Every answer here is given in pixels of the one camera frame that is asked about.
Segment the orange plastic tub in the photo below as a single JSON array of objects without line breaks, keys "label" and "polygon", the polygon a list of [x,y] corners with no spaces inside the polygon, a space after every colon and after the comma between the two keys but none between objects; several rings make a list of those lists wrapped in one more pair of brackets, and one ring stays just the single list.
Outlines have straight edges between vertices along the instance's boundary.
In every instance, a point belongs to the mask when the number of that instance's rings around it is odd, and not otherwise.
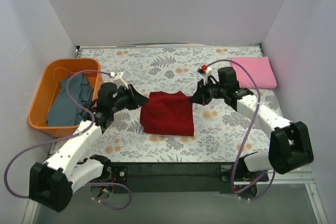
[{"label": "orange plastic tub", "polygon": [[81,70],[101,70],[100,63],[93,58],[64,58],[51,62],[44,70],[28,113],[31,127],[54,137],[71,135],[77,126],[48,126],[47,113],[59,91],[60,81]]}]

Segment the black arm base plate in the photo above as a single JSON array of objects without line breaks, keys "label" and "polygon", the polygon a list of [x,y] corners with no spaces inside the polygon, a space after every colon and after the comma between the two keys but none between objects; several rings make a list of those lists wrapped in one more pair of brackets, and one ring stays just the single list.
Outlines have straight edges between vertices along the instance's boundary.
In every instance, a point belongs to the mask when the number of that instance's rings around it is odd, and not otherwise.
[{"label": "black arm base plate", "polygon": [[91,180],[98,196],[103,190],[132,193],[218,192],[233,194],[230,176],[233,163],[111,163],[100,178]]}]

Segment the grey blue t shirt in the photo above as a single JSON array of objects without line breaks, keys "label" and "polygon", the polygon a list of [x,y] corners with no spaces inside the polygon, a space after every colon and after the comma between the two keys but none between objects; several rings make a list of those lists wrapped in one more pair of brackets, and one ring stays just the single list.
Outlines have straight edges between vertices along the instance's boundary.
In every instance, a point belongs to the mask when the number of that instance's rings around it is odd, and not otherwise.
[{"label": "grey blue t shirt", "polygon": [[76,75],[70,80],[67,91],[66,84],[70,78],[71,75],[60,81],[61,90],[46,117],[48,126],[78,125],[85,111],[76,104],[86,107],[92,101],[93,88],[89,84],[89,79],[82,73]]}]

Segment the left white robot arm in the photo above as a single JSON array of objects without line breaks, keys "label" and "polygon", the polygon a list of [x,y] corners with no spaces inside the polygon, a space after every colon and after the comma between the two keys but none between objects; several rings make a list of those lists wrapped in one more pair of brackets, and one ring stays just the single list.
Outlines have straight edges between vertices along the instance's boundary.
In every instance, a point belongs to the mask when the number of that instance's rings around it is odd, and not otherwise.
[{"label": "left white robot arm", "polygon": [[63,211],[73,194],[89,184],[95,187],[117,185],[117,171],[102,155],[92,155],[84,163],[80,159],[123,110],[144,106],[148,98],[139,94],[133,85],[120,86],[112,82],[101,85],[98,97],[89,105],[88,112],[75,133],[56,154],[43,163],[36,162],[29,174],[29,198],[57,212]]}]

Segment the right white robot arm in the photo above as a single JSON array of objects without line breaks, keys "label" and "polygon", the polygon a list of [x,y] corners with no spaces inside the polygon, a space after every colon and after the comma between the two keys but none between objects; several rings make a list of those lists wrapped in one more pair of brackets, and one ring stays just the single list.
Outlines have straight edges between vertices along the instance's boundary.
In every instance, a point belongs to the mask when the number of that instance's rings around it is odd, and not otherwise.
[{"label": "right white robot arm", "polygon": [[213,99],[222,99],[250,119],[252,125],[262,130],[270,140],[267,151],[239,158],[236,170],[242,180],[251,180],[257,172],[267,170],[285,174],[313,162],[309,131],[303,122],[291,122],[260,104],[252,91],[240,87],[232,67],[220,68],[217,79],[206,65],[197,71],[203,78],[197,83],[190,103],[207,105]]}]

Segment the red t shirt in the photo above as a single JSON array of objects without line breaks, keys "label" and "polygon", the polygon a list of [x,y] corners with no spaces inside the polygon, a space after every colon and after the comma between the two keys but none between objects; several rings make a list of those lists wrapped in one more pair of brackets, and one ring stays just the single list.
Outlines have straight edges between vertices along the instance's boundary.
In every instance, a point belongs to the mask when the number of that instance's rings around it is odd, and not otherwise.
[{"label": "red t shirt", "polygon": [[144,133],[193,136],[193,105],[183,92],[151,92],[141,108],[140,124]]}]

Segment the folded pink t shirt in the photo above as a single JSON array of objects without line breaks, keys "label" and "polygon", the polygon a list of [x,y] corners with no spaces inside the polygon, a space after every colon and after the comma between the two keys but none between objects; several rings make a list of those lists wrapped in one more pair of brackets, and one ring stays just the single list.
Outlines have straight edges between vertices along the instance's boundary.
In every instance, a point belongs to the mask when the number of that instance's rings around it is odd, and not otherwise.
[{"label": "folded pink t shirt", "polygon": [[[260,89],[274,89],[277,86],[276,78],[271,69],[268,57],[232,57],[232,61],[242,65],[251,75]],[[238,65],[231,63],[241,88],[254,89],[255,86],[247,73]]]}]

